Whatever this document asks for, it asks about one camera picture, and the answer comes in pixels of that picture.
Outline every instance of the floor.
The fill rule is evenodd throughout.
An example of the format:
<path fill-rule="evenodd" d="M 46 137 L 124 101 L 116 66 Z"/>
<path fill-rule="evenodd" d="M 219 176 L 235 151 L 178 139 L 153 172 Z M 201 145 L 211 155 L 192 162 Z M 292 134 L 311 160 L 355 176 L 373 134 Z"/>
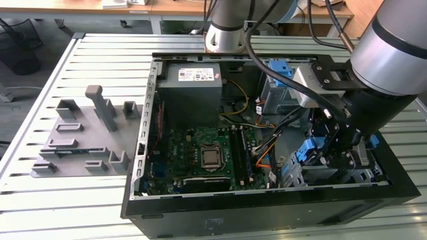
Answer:
<path fill-rule="evenodd" d="M 32 23 L 42 41 L 42 46 L 34 51 L 41 62 L 41 69 L 30 75 L 18 76 L 0 62 L 0 83 L 5 87 L 42 87 L 45 85 L 73 32 L 110 34 L 152 33 L 148 21 L 128 21 L 126 23 L 130 27 L 122 28 L 117 20 L 65 20 L 64 30 L 57 28 L 52 19 L 32 20 Z M 0 141 L 12 141 L 40 92 L 38 89 L 33 88 L 9 89 L 9 91 L 14 95 L 14 101 L 9 103 L 0 101 Z M 5 150 L 6 145 L 0 144 L 0 156 L 2 156 Z"/>

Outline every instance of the power supply label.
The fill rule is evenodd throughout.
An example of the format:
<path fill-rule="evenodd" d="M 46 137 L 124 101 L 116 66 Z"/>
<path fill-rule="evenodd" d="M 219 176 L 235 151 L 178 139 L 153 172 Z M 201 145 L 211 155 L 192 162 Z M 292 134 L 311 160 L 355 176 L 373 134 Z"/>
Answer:
<path fill-rule="evenodd" d="M 213 81 L 213 68 L 178 69 L 178 81 Z"/>

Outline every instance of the green circuit board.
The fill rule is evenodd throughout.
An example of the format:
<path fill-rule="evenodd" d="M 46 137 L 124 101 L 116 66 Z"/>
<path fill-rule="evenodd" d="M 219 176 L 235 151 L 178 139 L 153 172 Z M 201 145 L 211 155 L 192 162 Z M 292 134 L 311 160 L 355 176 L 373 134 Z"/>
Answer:
<path fill-rule="evenodd" d="M 255 190 L 265 188 L 263 171 L 256 171 L 253 181 L 245 185 L 236 184 L 235 166 L 228 128 L 172 129 L 168 134 L 165 176 L 157 180 L 158 194 L 173 194 L 173 182 L 188 178 L 225 177 L 231 178 L 229 191 Z M 251 148 L 256 145 L 255 133 L 251 128 L 244 130 L 245 144 Z M 205 147 L 220 147 L 220 167 L 203 168 L 201 154 Z"/>

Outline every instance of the metal extrusion rail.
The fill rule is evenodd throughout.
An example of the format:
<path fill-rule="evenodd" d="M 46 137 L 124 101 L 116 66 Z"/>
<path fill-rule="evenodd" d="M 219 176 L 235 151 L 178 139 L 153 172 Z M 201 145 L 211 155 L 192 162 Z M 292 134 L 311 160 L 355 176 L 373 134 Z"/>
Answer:
<path fill-rule="evenodd" d="M 257 53 L 349 55 L 304 37 L 255 37 Z M 203 52 L 203 38 L 188 35 L 86 34 L 72 39 L 50 78 L 0 161 L 0 239 L 146 239 L 120 219 L 124 176 L 32 178 L 30 167 L 48 138 L 60 99 L 90 106 L 88 85 L 101 85 L 113 104 L 144 104 L 150 54 Z M 385 207 L 347 225 L 248 232 L 203 239 L 425 239 L 427 122 L 412 103 L 381 129 L 421 196 Z"/>

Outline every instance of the black trash bin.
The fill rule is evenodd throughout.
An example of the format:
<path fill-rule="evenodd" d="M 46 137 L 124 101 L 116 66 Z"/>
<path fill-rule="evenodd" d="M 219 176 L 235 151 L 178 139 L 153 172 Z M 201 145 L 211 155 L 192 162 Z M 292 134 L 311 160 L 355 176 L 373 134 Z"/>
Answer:
<path fill-rule="evenodd" d="M 0 33 L 0 61 L 16 75 L 28 75 L 40 69 L 40 61 L 21 33 Z"/>
<path fill-rule="evenodd" d="M 32 49 L 36 49 L 41 46 L 42 42 L 38 37 L 34 25 L 29 19 L 1 18 L 0 26 L 2 27 L 6 33 L 17 33 L 22 35 Z"/>

